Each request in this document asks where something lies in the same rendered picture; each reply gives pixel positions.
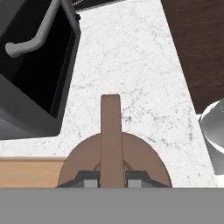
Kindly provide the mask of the grey sink tap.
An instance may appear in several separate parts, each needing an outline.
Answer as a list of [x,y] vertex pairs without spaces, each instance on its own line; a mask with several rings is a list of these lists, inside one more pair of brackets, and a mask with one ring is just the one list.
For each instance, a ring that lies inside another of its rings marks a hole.
[[15,59],[24,53],[34,52],[46,42],[46,38],[53,24],[60,2],[61,0],[51,1],[36,35],[32,39],[21,43],[8,42],[5,44],[5,51],[10,57]]

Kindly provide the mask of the light wooden tray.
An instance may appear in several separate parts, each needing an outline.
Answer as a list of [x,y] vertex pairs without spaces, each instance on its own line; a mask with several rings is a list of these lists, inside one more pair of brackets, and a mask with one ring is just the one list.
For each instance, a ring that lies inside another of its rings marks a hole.
[[0,188],[54,188],[65,157],[0,157]]

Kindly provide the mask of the black appliance with white print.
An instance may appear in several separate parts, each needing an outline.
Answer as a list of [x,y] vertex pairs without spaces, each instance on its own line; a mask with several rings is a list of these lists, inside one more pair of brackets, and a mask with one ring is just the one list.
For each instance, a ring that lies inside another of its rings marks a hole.
[[116,4],[125,0],[71,0],[76,11],[87,11],[109,4]]

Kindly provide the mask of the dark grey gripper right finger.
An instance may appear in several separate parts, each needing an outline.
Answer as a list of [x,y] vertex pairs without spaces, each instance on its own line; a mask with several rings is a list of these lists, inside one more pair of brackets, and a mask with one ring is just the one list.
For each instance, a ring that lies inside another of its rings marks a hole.
[[126,186],[128,188],[164,188],[167,185],[151,179],[147,171],[126,171]]

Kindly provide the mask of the black sink basin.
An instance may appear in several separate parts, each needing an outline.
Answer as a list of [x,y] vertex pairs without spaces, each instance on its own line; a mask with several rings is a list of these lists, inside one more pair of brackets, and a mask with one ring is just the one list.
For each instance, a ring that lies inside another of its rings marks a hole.
[[0,0],[0,140],[60,133],[81,37],[80,16],[61,0],[45,43],[13,59],[5,44],[32,39],[52,0]]

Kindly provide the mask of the brown kettle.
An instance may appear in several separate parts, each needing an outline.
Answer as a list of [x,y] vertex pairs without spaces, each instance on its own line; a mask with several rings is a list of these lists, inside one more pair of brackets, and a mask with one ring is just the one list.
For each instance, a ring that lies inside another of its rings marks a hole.
[[118,94],[101,97],[101,132],[72,150],[61,168],[58,185],[74,179],[79,171],[99,171],[99,188],[128,188],[126,171],[147,171],[151,179],[172,186],[156,151],[143,139],[122,131]]

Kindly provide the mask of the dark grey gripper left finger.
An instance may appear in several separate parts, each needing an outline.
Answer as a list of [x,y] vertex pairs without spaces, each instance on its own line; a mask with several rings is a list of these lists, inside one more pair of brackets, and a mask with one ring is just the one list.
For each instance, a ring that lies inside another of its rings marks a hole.
[[74,179],[64,184],[58,185],[58,188],[99,188],[99,171],[79,171]]

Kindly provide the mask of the silver metal bowl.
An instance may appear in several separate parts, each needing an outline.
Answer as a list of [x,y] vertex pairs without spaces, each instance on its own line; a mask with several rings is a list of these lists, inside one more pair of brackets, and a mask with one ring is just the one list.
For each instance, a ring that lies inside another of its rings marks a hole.
[[224,98],[206,107],[199,119],[216,175],[224,175]]

